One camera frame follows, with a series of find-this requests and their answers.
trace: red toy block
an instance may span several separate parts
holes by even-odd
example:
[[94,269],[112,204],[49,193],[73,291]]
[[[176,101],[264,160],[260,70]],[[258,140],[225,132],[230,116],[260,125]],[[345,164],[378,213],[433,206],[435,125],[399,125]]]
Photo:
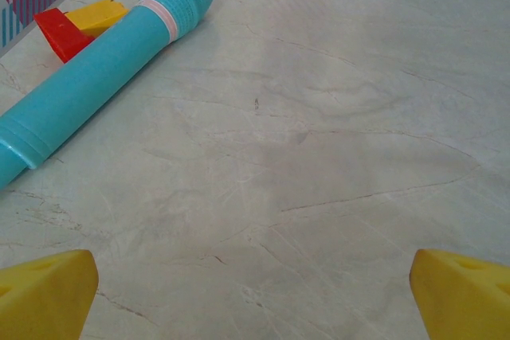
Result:
[[94,41],[94,37],[83,34],[58,8],[37,14],[34,19],[52,50],[64,63]]

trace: marble floor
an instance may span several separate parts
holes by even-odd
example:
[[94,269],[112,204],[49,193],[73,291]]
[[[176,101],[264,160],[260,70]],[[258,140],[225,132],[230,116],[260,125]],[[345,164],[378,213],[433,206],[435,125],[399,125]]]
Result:
[[[90,249],[85,340],[425,340],[417,249],[510,264],[509,20],[510,0],[214,0],[0,193],[0,266]],[[60,65],[30,32],[0,113]]]

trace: yellow toy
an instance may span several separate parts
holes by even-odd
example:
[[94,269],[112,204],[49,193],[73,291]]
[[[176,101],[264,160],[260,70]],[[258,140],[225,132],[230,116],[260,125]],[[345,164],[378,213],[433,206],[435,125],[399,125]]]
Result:
[[431,340],[510,339],[509,267],[418,250],[410,285]]
[[117,23],[128,9],[114,0],[101,0],[65,14],[65,16],[83,32],[92,37],[100,36]]
[[97,284],[96,264],[86,250],[0,270],[0,339],[78,339]]

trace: blue plastic tube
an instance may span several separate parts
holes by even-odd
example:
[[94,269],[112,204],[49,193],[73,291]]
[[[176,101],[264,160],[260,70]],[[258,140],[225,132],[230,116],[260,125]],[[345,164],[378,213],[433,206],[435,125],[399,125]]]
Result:
[[212,1],[140,0],[0,117],[0,190],[40,166],[162,48],[196,27]]

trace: yellow plastic piece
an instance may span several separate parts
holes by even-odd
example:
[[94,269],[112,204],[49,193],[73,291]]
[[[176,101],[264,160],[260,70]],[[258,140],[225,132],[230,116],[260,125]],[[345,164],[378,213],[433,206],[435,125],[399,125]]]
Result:
[[431,340],[509,340],[510,268],[418,250],[411,290]]
[[86,250],[0,270],[0,339],[78,339],[97,284],[96,263]]
[[85,35],[98,37],[117,23],[128,9],[114,0],[101,0],[65,14]]

